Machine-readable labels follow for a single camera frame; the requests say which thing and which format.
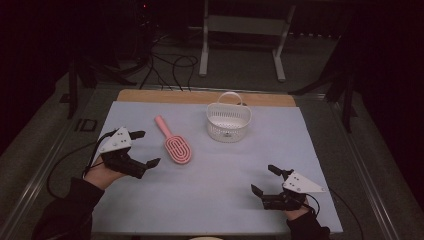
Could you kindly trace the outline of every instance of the robotic hand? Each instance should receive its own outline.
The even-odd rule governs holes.
[[[144,172],[147,169],[156,167],[160,161],[160,158],[156,158],[156,159],[147,161],[147,163],[144,164],[132,159],[128,155],[128,151],[131,149],[132,140],[137,138],[142,138],[144,137],[144,135],[145,135],[144,131],[130,133],[124,127],[121,127],[118,130],[114,130],[112,132],[106,133],[97,142],[97,146],[94,149],[92,159],[90,163],[88,164],[88,166],[86,167],[84,173],[87,173],[90,170],[94,160],[94,155],[97,151],[97,148],[100,142],[104,138],[110,137],[110,139],[99,150],[105,166],[114,171],[121,172],[126,175],[141,179],[144,175]]]
[[[283,192],[278,195],[264,195],[263,191],[251,185],[252,192],[262,200],[264,209],[293,211],[298,210],[302,206],[315,210],[305,204],[306,192],[323,192],[324,189],[294,170],[281,170],[274,165],[268,165],[268,170],[277,176],[283,176]]]

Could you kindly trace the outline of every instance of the table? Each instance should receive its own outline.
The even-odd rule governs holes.
[[[141,180],[126,177],[108,188],[93,213],[93,232],[130,235],[276,235],[288,232],[281,211],[263,210],[250,184],[267,194],[282,191],[268,164],[295,169],[328,189],[300,110],[291,96],[240,93],[253,117],[238,143],[219,143],[206,132],[206,104],[220,92],[124,90],[113,103],[102,133],[126,126],[144,130],[129,155],[161,157]],[[161,114],[193,150],[186,165],[174,163],[153,118]],[[342,227],[329,192],[312,194],[318,220],[333,232]],[[314,208],[313,200],[309,201]]]

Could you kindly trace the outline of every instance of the human hand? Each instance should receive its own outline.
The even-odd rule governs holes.
[[[307,198],[305,198],[305,202],[304,202],[306,205],[309,205],[309,203],[308,203],[308,199]],[[307,207],[305,207],[305,206],[301,206],[298,210],[292,210],[292,211],[283,211],[284,212],[284,214],[286,215],[286,217],[287,217],[287,219],[289,220],[289,221],[292,221],[292,220],[295,220],[295,219],[297,219],[298,217],[300,217],[300,216],[302,216],[302,215],[304,215],[304,214],[306,214],[306,213],[308,213],[310,211],[310,209],[309,208],[307,208]]]
[[[123,173],[107,168],[103,163],[101,156],[96,159],[96,162],[94,162],[93,166],[95,167],[90,168],[90,170],[85,175],[84,180],[102,190],[105,190],[107,187],[109,187],[115,180],[126,176]]]

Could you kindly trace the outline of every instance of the wire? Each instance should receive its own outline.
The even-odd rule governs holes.
[[[172,34],[167,34],[167,35],[164,35],[164,36],[160,37],[158,44],[159,45],[163,45],[163,46],[174,46],[174,45],[178,45],[178,44],[184,44],[188,40],[191,40],[191,39],[195,38],[197,35],[200,35],[202,33],[203,33],[203,30],[198,30],[195,33],[191,34],[190,36],[188,36],[188,37],[186,37],[184,39],[176,39],[176,40],[175,39],[172,39],[174,41],[165,41],[165,42],[162,41],[162,40],[165,40],[167,38],[172,38],[173,37]]]
[[[199,60],[197,59],[197,57],[192,56],[192,55],[181,55],[181,54],[164,54],[164,53],[152,53],[153,57],[167,63],[170,64],[172,66],[172,77],[174,79],[174,82],[178,85],[178,87],[180,88],[181,91],[184,91],[179,80],[177,79],[177,76],[175,74],[176,68],[191,68],[191,72],[190,75],[187,79],[187,88],[189,89],[189,91],[191,91],[190,88],[190,81],[191,78],[193,77],[193,73],[194,73],[194,67],[196,66],[196,64],[199,62]],[[166,60],[158,55],[164,55],[164,56],[175,56],[177,57],[177,59],[175,59],[173,62]],[[187,59],[188,61],[190,61],[190,64],[178,64],[181,60],[183,59]]]
[[[90,171],[90,168],[92,167],[91,165],[93,165],[94,157],[96,156],[97,149],[99,148],[100,143],[102,143],[102,141],[105,138],[113,136],[113,134],[115,134],[117,131],[118,130],[113,130],[111,132],[105,133],[101,138],[99,138],[99,140],[97,140],[96,146],[94,146],[93,152],[91,153],[90,161],[88,162],[87,166],[84,168],[84,171],[82,172],[82,178],[84,178],[87,172]]]
[[[314,198],[312,195],[308,194],[308,193],[306,193],[306,195],[309,196],[309,197],[311,197],[312,199],[314,199],[314,201],[317,203],[318,210],[316,211],[315,216],[318,216],[319,211],[321,210],[321,207],[319,206],[318,200],[316,198]]]
[[[340,195],[336,193],[336,191],[334,191],[334,190],[333,190],[333,189],[331,189],[331,188],[329,188],[329,189],[330,189],[330,191],[331,191],[332,193],[334,193],[334,195],[336,195],[336,196],[337,196],[337,198],[339,198],[339,199],[343,202],[343,204],[346,206],[346,208],[347,208],[347,209],[349,210],[349,212],[352,214],[353,218],[355,219],[356,223],[358,224],[359,231],[361,232],[361,239],[364,239],[364,231],[362,230],[361,223],[359,222],[359,220],[358,220],[358,218],[356,217],[356,215],[355,215],[355,213],[353,212],[353,210],[349,207],[349,205],[346,203],[346,201],[345,201],[345,200],[343,200],[343,198],[342,198],[342,197],[340,197]]]
[[[93,166],[90,166],[90,168],[94,168],[94,167],[97,167],[97,166],[99,166],[99,165],[102,165],[104,162],[99,162],[99,163],[97,163],[97,164],[95,164],[95,165],[93,165]]]
[[[153,63],[149,66],[149,72],[147,73],[147,75],[144,77],[143,81],[140,84],[140,87],[138,89],[143,88],[144,84],[146,83],[147,79],[149,78],[150,74],[152,73],[153,70]]]
[[[82,150],[82,149],[84,149],[84,148],[87,148],[87,147],[89,147],[89,146],[91,146],[91,145],[93,145],[93,144],[95,144],[96,142],[91,142],[91,143],[89,143],[89,144],[86,144],[86,145],[84,145],[84,146],[81,146],[81,147],[79,147],[79,148],[76,148],[76,149],[74,149],[74,150],[72,150],[72,151],[70,151],[69,153],[67,153],[67,154],[65,154],[63,157],[61,157],[61,158],[59,158],[59,160],[53,165],[53,168],[52,168],[52,170],[50,170],[50,173],[49,173],[49,175],[47,176],[47,181],[46,181],[46,188],[47,188],[47,192],[52,196],[52,197],[54,197],[54,198],[61,198],[61,197],[59,197],[59,196],[57,196],[56,194],[54,194],[53,193],[53,191],[51,190],[51,188],[50,188],[50,179],[51,179],[51,177],[52,177],[52,175],[53,175],[53,172],[54,172],[54,170],[56,169],[56,167],[63,161],[63,160],[65,160],[67,157],[69,157],[69,156],[71,156],[72,154],[74,154],[74,153],[76,153],[76,152],[78,152],[78,151],[80,151],[80,150]]]
[[[151,66],[151,69],[156,73],[156,76],[157,76],[157,78],[158,78],[158,83],[162,86],[162,88],[161,88],[161,90],[163,90],[163,86],[164,85],[166,85],[166,86],[168,86],[168,88],[172,91],[172,87],[171,87],[171,85],[169,85],[161,76],[160,76],[160,74],[159,74],[159,72],[156,70],[156,68],[153,66],[153,63],[154,63],[154,61],[153,61],[153,57],[151,58],[151,61],[152,61],[152,66]]]

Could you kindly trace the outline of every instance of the white basket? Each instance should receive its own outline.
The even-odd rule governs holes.
[[[241,105],[220,103],[223,96],[233,95],[240,99]],[[252,112],[243,106],[243,100],[235,92],[225,92],[218,102],[211,103],[207,108],[208,133],[218,142],[232,143],[243,139],[252,117]]]

